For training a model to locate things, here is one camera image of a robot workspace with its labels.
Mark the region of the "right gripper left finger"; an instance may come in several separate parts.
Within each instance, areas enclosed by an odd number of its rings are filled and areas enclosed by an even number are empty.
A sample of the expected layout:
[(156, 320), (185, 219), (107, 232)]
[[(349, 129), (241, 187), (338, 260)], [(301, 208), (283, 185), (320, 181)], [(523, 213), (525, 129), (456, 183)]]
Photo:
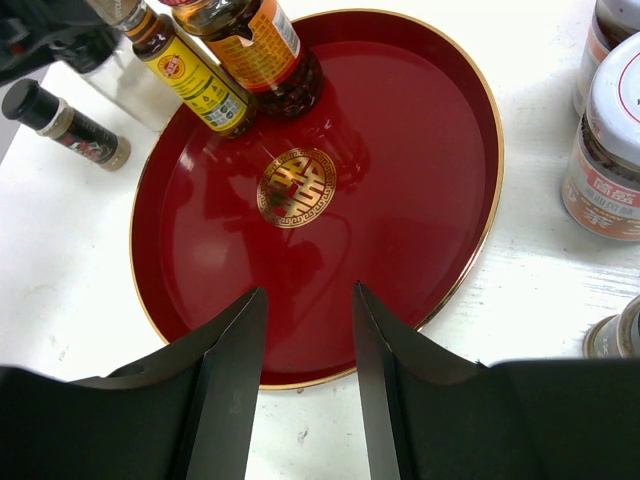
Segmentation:
[(1, 370), (5, 479), (241, 479), (265, 354), (268, 299), (220, 314), (105, 377)]

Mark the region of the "white lid sauce jar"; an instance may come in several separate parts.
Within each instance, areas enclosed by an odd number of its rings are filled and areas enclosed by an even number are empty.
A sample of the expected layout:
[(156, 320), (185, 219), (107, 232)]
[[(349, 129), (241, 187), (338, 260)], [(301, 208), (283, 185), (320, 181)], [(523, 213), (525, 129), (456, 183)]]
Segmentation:
[(584, 113), (593, 77), (607, 55), (639, 32), (639, 0), (597, 0), (573, 91), (578, 116)]

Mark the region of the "black cap spice bottle right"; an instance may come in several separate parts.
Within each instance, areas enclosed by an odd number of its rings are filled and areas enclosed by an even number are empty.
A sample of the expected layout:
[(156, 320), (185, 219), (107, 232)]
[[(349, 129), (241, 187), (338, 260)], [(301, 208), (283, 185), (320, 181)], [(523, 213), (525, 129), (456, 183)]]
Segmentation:
[(639, 297), (616, 315), (591, 326), (582, 344), (588, 359), (639, 358)]

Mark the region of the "red lid chili sauce jar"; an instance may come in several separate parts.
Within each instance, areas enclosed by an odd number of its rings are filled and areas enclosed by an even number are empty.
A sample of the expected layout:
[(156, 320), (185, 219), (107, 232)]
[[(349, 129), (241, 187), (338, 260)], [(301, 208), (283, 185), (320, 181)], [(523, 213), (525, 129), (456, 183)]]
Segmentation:
[(252, 93), (268, 116), (294, 118), (319, 99), (324, 74), (279, 3), (268, 0), (167, 1), (172, 16), (199, 38)]

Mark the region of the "small yellow label oil bottle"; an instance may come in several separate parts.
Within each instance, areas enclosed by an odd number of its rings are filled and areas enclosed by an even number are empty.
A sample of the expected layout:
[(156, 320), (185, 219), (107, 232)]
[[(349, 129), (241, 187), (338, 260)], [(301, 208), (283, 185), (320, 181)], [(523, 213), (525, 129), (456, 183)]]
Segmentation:
[(135, 56), (176, 93), (211, 130), (235, 138), (253, 125), (257, 106), (224, 71), (178, 33), (172, 18), (144, 1), (124, 1), (117, 28)]

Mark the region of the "round red tray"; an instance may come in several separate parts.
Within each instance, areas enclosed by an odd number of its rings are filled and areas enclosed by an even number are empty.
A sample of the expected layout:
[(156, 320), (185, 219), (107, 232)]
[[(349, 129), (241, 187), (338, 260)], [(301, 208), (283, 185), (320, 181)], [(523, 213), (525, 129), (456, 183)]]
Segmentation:
[(492, 92), (443, 32), (367, 9), (295, 28), (324, 70), (319, 102), (234, 140), (181, 107), (148, 156), (130, 229), (137, 294), (165, 342), (265, 289), (271, 390), (354, 371), (356, 282), (410, 327), (428, 323), (481, 250), (504, 171)]

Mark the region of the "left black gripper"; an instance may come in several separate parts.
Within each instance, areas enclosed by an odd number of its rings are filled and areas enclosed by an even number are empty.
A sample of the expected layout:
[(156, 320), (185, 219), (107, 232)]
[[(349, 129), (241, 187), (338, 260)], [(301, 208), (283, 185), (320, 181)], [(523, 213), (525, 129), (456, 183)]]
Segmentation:
[(112, 55), (121, 39), (85, 1), (3, 1), (1, 83), (57, 61), (89, 73)]

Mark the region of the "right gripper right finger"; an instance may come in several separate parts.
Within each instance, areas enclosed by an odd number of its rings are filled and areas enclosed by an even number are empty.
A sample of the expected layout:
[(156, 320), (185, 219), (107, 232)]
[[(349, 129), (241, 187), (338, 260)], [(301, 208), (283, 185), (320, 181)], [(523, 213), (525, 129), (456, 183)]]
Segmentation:
[(466, 360), (353, 290), (375, 479), (635, 479), (637, 360)]

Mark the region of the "clear bottle black pump cap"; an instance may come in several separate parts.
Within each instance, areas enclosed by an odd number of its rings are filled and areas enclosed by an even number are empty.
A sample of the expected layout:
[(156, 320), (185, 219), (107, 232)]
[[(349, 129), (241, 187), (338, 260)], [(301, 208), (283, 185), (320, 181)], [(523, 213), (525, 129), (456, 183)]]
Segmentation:
[(153, 132), (161, 131), (181, 100), (133, 52), (143, 29), (157, 19), (144, 1), (90, 1), (106, 22), (82, 43), (83, 79), (99, 93)]

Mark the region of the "small black cap spice jar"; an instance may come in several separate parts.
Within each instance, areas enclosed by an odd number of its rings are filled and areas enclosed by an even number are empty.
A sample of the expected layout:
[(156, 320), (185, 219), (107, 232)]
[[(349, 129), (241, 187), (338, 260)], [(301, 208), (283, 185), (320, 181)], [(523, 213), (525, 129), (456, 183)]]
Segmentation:
[(43, 88), (23, 78), (5, 94), (1, 110), (15, 120), (84, 157), (107, 171), (120, 169), (129, 159), (129, 141), (98, 124)]

